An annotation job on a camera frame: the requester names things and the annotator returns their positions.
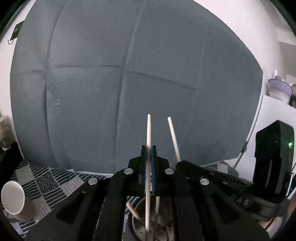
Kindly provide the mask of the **white chopstick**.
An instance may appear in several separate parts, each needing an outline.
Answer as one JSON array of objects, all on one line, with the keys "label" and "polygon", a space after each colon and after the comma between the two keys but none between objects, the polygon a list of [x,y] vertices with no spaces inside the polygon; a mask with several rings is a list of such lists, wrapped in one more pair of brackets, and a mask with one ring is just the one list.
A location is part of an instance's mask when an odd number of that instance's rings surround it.
[{"label": "white chopstick", "polygon": [[176,160],[177,160],[177,162],[180,162],[181,161],[181,156],[180,156],[180,152],[179,152],[179,148],[178,148],[178,142],[177,142],[173,122],[172,122],[172,119],[171,119],[170,116],[168,117],[168,124],[169,124],[169,128],[170,128],[171,139],[172,139],[172,142],[173,142],[173,147],[174,147],[174,151],[175,151]]}]

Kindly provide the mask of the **blue patterned tablecloth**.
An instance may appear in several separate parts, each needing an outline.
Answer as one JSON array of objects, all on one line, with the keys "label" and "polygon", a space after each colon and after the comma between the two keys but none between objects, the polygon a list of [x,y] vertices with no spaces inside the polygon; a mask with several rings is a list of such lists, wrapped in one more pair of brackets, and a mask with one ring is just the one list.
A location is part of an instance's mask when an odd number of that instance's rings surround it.
[{"label": "blue patterned tablecloth", "polygon": [[30,221],[19,221],[12,226],[25,240],[29,230],[34,225],[49,214],[55,205],[70,196],[88,179],[104,180],[112,176],[112,174],[75,172],[73,170],[61,171],[22,160],[9,180],[16,181],[22,186],[25,194],[33,203],[36,214]]}]

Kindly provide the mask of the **lavender container on shelf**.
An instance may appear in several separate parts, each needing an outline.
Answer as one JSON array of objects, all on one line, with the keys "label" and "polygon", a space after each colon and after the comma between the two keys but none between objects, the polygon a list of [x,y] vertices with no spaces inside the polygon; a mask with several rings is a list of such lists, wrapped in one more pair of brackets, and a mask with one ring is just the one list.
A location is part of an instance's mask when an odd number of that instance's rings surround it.
[{"label": "lavender container on shelf", "polygon": [[292,87],[274,70],[273,77],[268,80],[269,96],[289,104],[292,95]]}]

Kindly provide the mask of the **wooden chopstick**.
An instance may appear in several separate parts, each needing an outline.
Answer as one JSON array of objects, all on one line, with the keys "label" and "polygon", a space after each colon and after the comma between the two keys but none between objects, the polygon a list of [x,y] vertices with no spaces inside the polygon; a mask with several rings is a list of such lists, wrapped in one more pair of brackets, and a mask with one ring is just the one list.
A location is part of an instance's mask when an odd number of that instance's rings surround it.
[{"label": "wooden chopstick", "polygon": [[149,220],[151,202],[151,115],[147,115],[147,159],[146,159],[146,178],[145,178],[145,240],[151,240]]}]

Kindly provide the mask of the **chopstick inside cup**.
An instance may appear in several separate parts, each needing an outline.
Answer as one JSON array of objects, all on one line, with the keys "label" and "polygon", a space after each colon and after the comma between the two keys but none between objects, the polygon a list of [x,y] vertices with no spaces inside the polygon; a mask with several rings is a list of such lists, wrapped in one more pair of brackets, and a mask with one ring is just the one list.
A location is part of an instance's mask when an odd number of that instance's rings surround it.
[{"label": "chopstick inside cup", "polygon": [[126,207],[128,208],[128,210],[130,211],[130,213],[132,214],[132,216],[137,219],[137,220],[142,220],[141,217],[138,215],[138,213],[136,212],[136,210],[133,208],[133,206],[127,202],[126,203]]}]

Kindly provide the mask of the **beige ceramic mug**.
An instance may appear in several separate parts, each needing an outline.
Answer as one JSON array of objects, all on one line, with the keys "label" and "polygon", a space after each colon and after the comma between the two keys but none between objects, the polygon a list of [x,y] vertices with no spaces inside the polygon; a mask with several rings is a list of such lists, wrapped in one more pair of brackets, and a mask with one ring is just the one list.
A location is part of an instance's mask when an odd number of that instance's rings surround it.
[{"label": "beige ceramic mug", "polygon": [[34,207],[22,186],[16,181],[8,181],[1,190],[4,214],[11,223],[28,222],[34,218]]}]

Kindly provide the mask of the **black metal utensil cup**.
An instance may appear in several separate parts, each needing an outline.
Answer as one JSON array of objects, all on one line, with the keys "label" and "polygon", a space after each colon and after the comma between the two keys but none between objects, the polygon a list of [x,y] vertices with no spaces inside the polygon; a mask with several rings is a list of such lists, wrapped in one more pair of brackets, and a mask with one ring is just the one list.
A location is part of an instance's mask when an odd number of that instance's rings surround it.
[{"label": "black metal utensil cup", "polygon": [[[156,197],[151,196],[149,218],[149,240],[174,240],[174,222],[171,200],[159,199],[159,209],[156,213]],[[130,218],[130,231],[136,240],[145,240],[145,198],[140,199],[134,207],[140,219]]]}]

